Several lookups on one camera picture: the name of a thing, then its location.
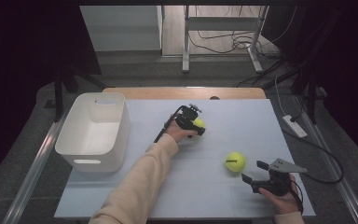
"wooden floor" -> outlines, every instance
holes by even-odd
[[[249,6],[191,6],[189,9],[190,17],[208,16],[208,17],[257,17],[260,7]],[[163,21],[162,33],[162,55],[182,55],[183,43],[185,39],[185,8],[183,6],[166,6],[164,8],[165,19]],[[190,31],[190,55],[191,54],[223,54],[213,52],[227,52],[233,49],[233,38],[238,41],[252,41],[253,32],[235,31]],[[203,38],[217,35],[226,35],[217,38]],[[279,50],[269,43],[262,36],[259,37],[262,50],[265,53],[276,54]],[[247,54],[243,44],[239,49],[224,54]]]

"white wall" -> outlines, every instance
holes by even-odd
[[[161,49],[161,7],[80,7],[95,51]]]

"person's left hand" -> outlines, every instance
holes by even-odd
[[[197,131],[183,130],[181,127],[179,127],[175,120],[171,122],[165,133],[169,134],[176,141],[176,143],[180,142],[183,138],[189,135],[197,135]]]

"power strip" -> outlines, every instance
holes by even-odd
[[[298,137],[305,137],[307,133],[297,124],[297,122],[292,122],[290,119],[292,116],[286,115],[283,117],[284,122],[289,126],[289,128],[298,136]]]

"person's right arm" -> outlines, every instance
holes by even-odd
[[[294,176],[290,175],[290,178],[293,182],[296,182]],[[292,189],[295,193],[298,193],[294,183]],[[276,224],[304,224],[301,213],[298,211],[296,199],[290,193],[278,197],[266,189],[259,189],[258,191],[275,205],[278,211],[278,215],[275,216]]]

